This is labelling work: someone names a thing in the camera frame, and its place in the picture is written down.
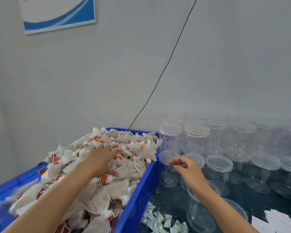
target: person's right arm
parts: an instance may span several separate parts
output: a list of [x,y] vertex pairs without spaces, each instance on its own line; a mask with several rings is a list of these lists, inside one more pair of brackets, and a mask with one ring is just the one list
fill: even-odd
[[179,156],[169,161],[169,164],[181,174],[185,183],[209,210],[224,233],[259,233],[209,186],[194,160]]

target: person's left arm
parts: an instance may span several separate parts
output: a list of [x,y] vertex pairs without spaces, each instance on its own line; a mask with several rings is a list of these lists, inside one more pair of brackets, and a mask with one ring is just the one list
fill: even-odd
[[107,146],[91,150],[83,162],[2,233],[53,233],[72,202],[88,185],[91,178],[103,174],[116,176],[116,171],[109,168],[108,163],[116,158],[117,152],[110,149],[111,147]]

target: hand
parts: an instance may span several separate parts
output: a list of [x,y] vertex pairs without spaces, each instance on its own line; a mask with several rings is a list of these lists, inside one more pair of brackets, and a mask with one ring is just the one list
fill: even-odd
[[111,146],[109,145],[105,148],[101,145],[97,149],[92,149],[86,158],[79,163],[82,172],[88,173],[90,178],[104,174],[117,176],[118,173],[114,169],[109,168],[108,164],[112,159],[117,159],[118,152],[110,150]]
[[168,163],[173,165],[174,169],[181,174],[185,183],[198,197],[212,191],[202,170],[194,160],[185,156],[178,156]]

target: blue and white sign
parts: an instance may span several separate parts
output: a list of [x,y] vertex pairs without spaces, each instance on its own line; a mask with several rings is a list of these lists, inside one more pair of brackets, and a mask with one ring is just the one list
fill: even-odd
[[19,0],[25,33],[97,23],[96,0]]

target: forearm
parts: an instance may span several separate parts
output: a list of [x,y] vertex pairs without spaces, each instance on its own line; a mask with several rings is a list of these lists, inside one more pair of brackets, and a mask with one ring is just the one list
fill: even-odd
[[258,233],[248,221],[213,190],[201,196],[201,203],[209,210],[224,233]]
[[19,216],[3,233],[53,233],[90,178],[78,164],[71,173]]

